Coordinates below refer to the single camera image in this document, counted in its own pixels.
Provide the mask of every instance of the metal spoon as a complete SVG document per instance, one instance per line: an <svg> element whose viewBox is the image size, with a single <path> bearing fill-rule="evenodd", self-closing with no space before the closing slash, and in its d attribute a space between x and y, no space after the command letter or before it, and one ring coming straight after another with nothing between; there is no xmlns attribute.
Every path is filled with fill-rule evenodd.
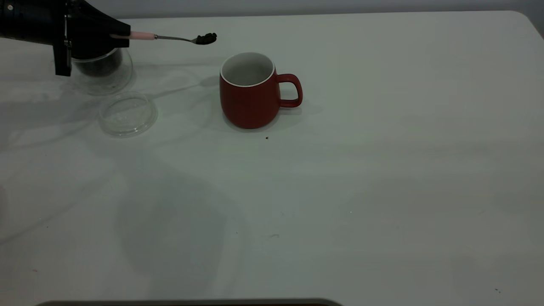
<svg viewBox="0 0 544 306"><path fill-rule="evenodd" d="M217 34L215 33L208 33L204 36L198 36L195 39L187 39L187 38L180 38L180 37L171 37L171 36L160 36L153 33L145 33L145 32L131 32L130 36L119 36L115 34L110 35L112 38L116 39L138 39L138 40L156 40L156 39L172 39L172 40L183 40L192 42L196 45L209 45L217 40Z"/></svg>

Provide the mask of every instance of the white mug rim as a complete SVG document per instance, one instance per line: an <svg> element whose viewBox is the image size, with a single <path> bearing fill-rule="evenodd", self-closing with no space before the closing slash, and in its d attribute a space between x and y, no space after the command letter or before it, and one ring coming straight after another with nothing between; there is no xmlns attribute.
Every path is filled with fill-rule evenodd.
<svg viewBox="0 0 544 306"><path fill-rule="evenodd" d="M229 82L227 80L227 78L223 75L223 68L225 67L225 64L230 60L232 59L233 57L236 57L236 56L240 56L240 55L244 55L244 54L258 54L258 55L261 55L261 56L264 56L266 57L271 63L272 63L272 72L270 73L270 75L264 79L263 81L260 81L259 83L256 83L256 84L252 84L252 85L237 85L237 84L234 84L232 82ZM268 81L273 75L274 73L276 72L276 64L274 64L274 61L269 58L268 56L262 54L262 53L258 53L258 52L242 52L242 53L238 53L238 54L234 54L232 56L230 56L229 58L225 59L225 61L223 62L223 64L221 65L221 69L219 71L219 74L221 75L221 78L223 79L223 81L227 82L228 84L232 85L232 86L235 86L235 87L240 87L240 88L249 88L249 87L255 87L255 86L259 86L263 83L265 83L266 81Z"/></svg>

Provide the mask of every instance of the dark powder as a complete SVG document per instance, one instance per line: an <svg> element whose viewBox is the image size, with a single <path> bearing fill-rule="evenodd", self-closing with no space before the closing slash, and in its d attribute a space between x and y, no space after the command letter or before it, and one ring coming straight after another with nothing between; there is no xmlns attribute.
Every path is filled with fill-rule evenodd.
<svg viewBox="0 0 544 306"><path fill-rule="evenodd" d="M119 66L121 66L122 61L123 54L121 49L118 48L115 50L115 52L105 58L84 63L74 62L74 64L84 75L91 77L105 77L115 72Z"/></svg>

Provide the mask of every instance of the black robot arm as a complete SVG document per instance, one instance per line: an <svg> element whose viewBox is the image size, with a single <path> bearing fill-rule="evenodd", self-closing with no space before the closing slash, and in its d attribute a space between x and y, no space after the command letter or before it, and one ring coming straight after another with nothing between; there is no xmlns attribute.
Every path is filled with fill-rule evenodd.
<svg viewBox="0 0 544 306"><path fill-rule="evenodd" d="M131 27L85 0L0 0L0 37L53 46L55 73L70 76L71 58L91 59L129 46Z"/></svg>

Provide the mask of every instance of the table surface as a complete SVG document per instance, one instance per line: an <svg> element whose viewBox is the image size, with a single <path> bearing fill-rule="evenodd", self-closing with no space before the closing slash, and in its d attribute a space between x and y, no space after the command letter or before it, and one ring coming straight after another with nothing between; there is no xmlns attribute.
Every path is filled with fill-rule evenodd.
<svg viewBox="0 0 544 306"><path fill-rule="evenodd" d="M2 40L0 304L544 303L544 41L523 15L127 22L219 34L131 42L130 90L159 109L134 138L100 130L100 99L51 75L51 47ZM254 131L219 103L244 51L304 90Z"/></svg>

